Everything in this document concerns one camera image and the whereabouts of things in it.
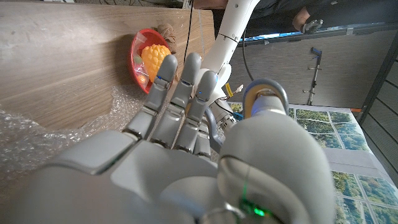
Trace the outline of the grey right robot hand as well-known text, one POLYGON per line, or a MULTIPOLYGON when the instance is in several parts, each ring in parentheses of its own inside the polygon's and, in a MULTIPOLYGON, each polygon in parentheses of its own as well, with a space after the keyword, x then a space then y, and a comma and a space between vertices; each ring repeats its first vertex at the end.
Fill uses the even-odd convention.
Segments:
POLYGON ((289 116, 284 89, 253 81, 223 142, 207 103, 218 81, 188 56, 164 58, 143 107, 46 163, 2 223, 333 223, 334 181, 320 145, 289 116))

